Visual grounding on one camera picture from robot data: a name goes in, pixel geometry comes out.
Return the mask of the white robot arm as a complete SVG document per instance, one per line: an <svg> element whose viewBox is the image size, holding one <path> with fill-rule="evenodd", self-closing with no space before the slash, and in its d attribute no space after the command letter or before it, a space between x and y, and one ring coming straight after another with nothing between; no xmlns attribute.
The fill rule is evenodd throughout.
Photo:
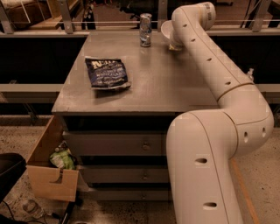
<svg viewBox="0 0 280 224"><path fill-rule="evenodd" d="M228 161L260 148L274 117L254 82L207 35L210 2L178 7L162 32L185 47L217 109L178 115L167 131L166 156L177 224L243 224Z"/></svg>

